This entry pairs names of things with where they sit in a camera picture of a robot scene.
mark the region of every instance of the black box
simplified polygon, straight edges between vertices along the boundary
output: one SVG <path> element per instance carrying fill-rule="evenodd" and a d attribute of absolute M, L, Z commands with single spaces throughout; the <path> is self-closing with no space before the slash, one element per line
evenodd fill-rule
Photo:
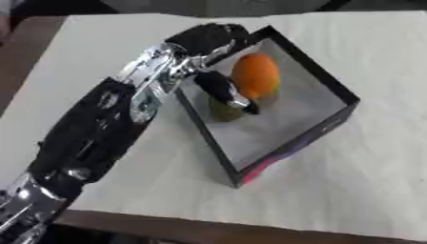
<path fill-rule="evenodd" d="M 176 92 L 236 187 L 341 125 L 360 101 L 271 26 L 252 33 L 247 46 L 219 57 L 212 67 L 220 71 L 229 69 L 231 65 L 227 62 L 233 62 L 230 59 L 255 50 L 268 52 L 281 70 L 281 98 L 278 100 L 281 103 L 268 108 L 265 113 L 261 108 L 261 115 L 245 115 L 261 117 L 218 124 L 209 118 L 208 108 L 203 105 L 207 98 L 196 86 L 182 87 Z M 245 131 L 246 127 L 256 128 Z"/>

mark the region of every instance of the robotic arm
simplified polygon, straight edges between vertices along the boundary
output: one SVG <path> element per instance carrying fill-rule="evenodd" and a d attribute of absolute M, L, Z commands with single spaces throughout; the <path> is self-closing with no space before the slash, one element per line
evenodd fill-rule
<path fill-rule="evenodd" d="M 247 42 L 238 25 L 207 24 L 148 48 L 78 101 L 39 143 L 14 184 L 0 192 L 0 244 L 35 243 L 47 226 L 101 179 L 153 121 L 180 83 L 192 79 L 216 100 L 257 114 L 230 80 L 207 67 Z"/>

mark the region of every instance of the orange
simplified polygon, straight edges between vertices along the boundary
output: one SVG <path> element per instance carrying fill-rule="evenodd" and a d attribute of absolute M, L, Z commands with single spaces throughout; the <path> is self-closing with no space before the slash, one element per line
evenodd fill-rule
<path fill-rule="evenodd" d="M 234 64 L 232 79 L 242 95 L 256 99 L 272 93 L 278 87 L 280 74 L 270 56 L 250 53 Z"/>

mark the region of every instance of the table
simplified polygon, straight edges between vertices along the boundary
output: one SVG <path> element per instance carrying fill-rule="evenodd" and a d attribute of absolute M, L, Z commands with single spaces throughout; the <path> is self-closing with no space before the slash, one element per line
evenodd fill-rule
<path fill-rule="evenodd" d="M 43 52 L 63 18 L 32 18 L 26 21 L 0 50 L 0 111 L 3 111 L 34 62 Z M 76 227 L 143 234 L 189 243 L 414 243 L 350 234 L 298 232 L 118 213 L 66 211 L 58 223 Z"/>

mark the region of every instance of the white surface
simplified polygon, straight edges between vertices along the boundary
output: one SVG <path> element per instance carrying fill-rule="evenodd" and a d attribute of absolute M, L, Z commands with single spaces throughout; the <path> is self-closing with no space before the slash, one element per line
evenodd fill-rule
<path fill-rule="evenodd" d="M 35 142 L 93 85 L 200 21 L 155 14 L 68 19 L 0 119 L 0 186 L 26 168 Z M 172 100 L 72 207 L 427 240 L 425 13 L 233 21 L 252 30 L 273 24 L 360 95 L 350 121 L 234 190 Z"/>
<path fill-rule="evenodd" d="M 260 115 L 246 114 L 232 122 L 218 122 L 213 119 L 209 95 L 195 83 L 182 86 L 206 128 L 238 171 L 346 107 L 270 39 L 236 53 L 213 69 L 230 76 L 234 63 L 251 52 L 268 54 L 280 72 L 280 86 L 274 97 L 258 103 Z"/>

